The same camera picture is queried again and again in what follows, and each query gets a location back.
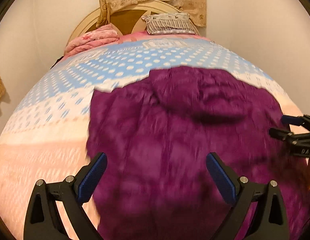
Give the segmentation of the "purple hooded puffer jacket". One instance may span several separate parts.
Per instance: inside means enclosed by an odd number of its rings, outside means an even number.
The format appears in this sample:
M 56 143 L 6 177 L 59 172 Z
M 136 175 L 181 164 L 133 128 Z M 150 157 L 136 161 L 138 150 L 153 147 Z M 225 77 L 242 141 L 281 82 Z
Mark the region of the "purple hooded puffer jacket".
M 209 239 L 229 211 L 207 168 L 215 152 L 237 174 L 277 181 L 290 238 L 310 217 L 304 159 L 269 136 L 282 110 L 265 89 L 224 70 L 152 70 L 90 106 L 88 156 L 108 166 L 94 192 L 104 239 Z

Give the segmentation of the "polka dot bed cover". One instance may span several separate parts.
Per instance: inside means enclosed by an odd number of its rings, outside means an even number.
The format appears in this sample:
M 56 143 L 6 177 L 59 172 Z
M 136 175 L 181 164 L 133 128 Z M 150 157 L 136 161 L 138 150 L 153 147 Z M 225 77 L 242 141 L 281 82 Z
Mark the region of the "polka dot bed cover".
M 28 92 L 0 136 L 0 217 L 15 239 L 23 237 L 35 182 L 61 181 L 88 162 L 94 89 L 109 92 L 145 78 L 152 69 L 182 65 L 226 70 L 268 90 L 284 114 L 301 115 L 284 89 L 260 68 L 200 36 L 130 34 L 69 57 Z

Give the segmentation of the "striped grey pillow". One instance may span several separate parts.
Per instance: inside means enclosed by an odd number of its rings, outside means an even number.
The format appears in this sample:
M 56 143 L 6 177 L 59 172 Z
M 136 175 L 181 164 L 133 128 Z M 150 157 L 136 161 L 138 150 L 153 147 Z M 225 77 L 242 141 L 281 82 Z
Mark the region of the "striped grey pillow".
M 198 34 L 189 15 L 184 12 L 147 15 L 142 16 L 142 20 L 149 35 Z

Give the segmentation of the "folded pink blanket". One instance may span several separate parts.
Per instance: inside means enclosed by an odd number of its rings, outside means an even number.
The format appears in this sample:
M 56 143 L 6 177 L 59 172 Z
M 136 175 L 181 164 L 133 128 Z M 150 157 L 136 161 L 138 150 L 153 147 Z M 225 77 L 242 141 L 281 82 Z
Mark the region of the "folded pink blanket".
M 111 24 L 107 24 L 71 40 L 65 47 L 64 56 L 70 57 L 83 51 L 115 42 L 118 39 L 118 32 Z

